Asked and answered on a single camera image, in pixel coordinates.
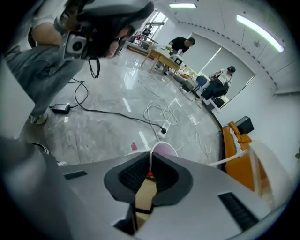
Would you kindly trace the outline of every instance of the black box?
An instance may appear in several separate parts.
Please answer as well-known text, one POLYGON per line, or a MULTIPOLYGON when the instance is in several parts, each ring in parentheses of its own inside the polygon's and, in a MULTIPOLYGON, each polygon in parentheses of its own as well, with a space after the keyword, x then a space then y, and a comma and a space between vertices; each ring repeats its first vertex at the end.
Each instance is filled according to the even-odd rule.
POLYGON ((248 134, 254 130, 251 119, 247 116, 238 120, 235 124, 238 127, 240 134, 245 134, 245 133, 248 134))

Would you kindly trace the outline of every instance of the ceiling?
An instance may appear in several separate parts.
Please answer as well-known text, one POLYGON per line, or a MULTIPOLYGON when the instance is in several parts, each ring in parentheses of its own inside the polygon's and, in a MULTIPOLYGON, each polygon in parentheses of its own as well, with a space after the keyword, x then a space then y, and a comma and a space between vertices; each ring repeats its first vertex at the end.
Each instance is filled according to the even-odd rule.
POLYGON ((155 6, 175 23, 193 25, 212 31, 234 42, 250 54, 279 88, 290 88, 298 81, 299 53, 291 34, 277 13, 262 0, 154 0, 155 6), (195 3, 197 9, 170 8, 169 3, 195 3), (285 50, 279 53, 272 45, 236 20, 246 17, 268 31, 285 50), (289 72, 289 79, 280 71, 289 72))

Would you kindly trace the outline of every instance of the power adapter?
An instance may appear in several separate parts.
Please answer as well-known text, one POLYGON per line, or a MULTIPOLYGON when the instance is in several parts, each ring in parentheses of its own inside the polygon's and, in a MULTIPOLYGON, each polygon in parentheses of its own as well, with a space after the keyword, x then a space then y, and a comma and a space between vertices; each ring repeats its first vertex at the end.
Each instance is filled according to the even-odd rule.
POLYGON ((53 106, 50 106, 50 109, 54 113, 58 114, 68 114, 71 107, 69 104, 54 104, 53 106))

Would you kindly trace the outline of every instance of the person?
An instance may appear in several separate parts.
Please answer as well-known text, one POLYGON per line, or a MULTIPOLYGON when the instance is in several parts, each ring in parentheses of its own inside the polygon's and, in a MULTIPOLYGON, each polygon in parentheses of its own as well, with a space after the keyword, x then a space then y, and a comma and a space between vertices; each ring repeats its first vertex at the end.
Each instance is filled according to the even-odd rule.
MULTIPOLYGON (((84 60, 63 60, 59 51, 63 41, 54 20, 56 13, 64 11, 67 1, 45 0, 34 14, 27 15, 4 55, 11 72, 35 103, 30 121, 38 125, 46 122, 49 104, 84 64, 84 60)), ((62 20, 66 31, 77 29, 77 9, 71 6, 68 9, 70 17, 62 20)), ((117 37, 121 38, 127 32, 128 29, 122 29, 117 37)), ((113 57, 118 46, 117 41, 112 42, 106 56, 113 57)))
POLYGON ((143 35, 149 36, 151 33, 152 26, 150 25, 148 28, 145 28, 145 30, 142 32, 143 35))
POLYGON ((233 73, 235 73, 235 71, 235 67, 230 66, 227 70, 221 69, 211 74, 209 76, 211 82, 209 86, 203 91, 201 97, 208 100, 212 97, 220 96, 220 92, 224 93, 225 90, 228 91, 233 80, 233 73))
POLYGON ((177 37, 173 39, 169 45, 173 48, 171 55, 177 54, 179 50, 182 50, 179 56, 182 56, 190 47, 195 45, 195 39, 190 37, 186 39, 184 37, 177 37))

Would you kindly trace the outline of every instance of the white shirt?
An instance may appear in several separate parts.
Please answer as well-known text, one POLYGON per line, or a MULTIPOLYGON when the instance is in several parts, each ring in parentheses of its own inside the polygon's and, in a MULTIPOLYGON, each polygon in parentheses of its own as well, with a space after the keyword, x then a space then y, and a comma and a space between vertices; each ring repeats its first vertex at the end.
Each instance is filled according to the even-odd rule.
POLYGON ((228 71, 225 69, 221 69, 221 74, 218 77, 218 79, 220 80, 220 82, 224 85, 225 83, 230 83, 233 81, 233 77, 228 74, 228 71))
POLYGON ((27 15, 15 31, 7 52, 20 52, 31 49, 28 43, 30 28, 43 23, 54 24, 55 18, 65 9, 67 0, 45 0, 34 15, 27 15))

